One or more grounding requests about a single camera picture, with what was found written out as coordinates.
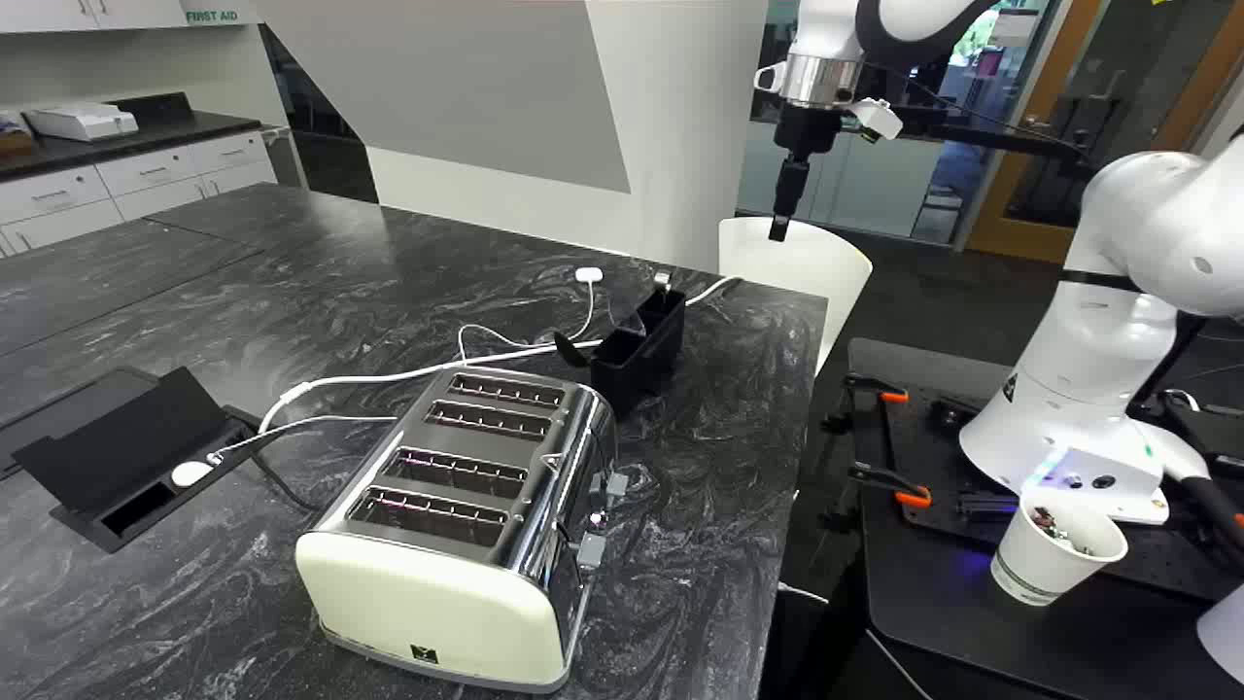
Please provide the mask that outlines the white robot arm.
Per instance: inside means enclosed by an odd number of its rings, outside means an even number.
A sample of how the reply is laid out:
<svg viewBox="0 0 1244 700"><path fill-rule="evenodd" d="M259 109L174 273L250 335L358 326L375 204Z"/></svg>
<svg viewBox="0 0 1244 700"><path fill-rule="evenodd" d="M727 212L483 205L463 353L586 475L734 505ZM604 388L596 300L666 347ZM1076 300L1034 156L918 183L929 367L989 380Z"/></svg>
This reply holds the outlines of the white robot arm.
<svg viewBox="0 0 1244 700"><path fill-rule="evenodd" d="M753 73L784 120L848 116L901 134L884 67L947 50L991 0L798 0L784 54ZM1244 139L1218 156L1133 153L1081 195L1056 290L1004 385L955 433L959 455L1025 497L1067 490L1122 527L1165 527L1164 481L1210 463L1133 401L1177 347L1177 322L1244 317Z"/></svg>

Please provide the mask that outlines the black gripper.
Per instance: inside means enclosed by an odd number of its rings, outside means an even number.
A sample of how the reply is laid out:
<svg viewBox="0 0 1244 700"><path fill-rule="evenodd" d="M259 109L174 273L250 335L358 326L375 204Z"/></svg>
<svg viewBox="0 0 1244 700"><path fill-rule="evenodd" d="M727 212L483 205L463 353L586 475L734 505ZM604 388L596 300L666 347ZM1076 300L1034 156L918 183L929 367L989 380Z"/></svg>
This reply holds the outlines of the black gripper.
<svg viewBox="0 0 1244 700"><path fill-rule="evenodd" d="M828 153L835 134L841 134L841 116L826 109L784 109L778 116L774 144L784 147L788 156L780 160L780 170L778 170L770 243L784 243L807 183L807 156Z"/></svg>

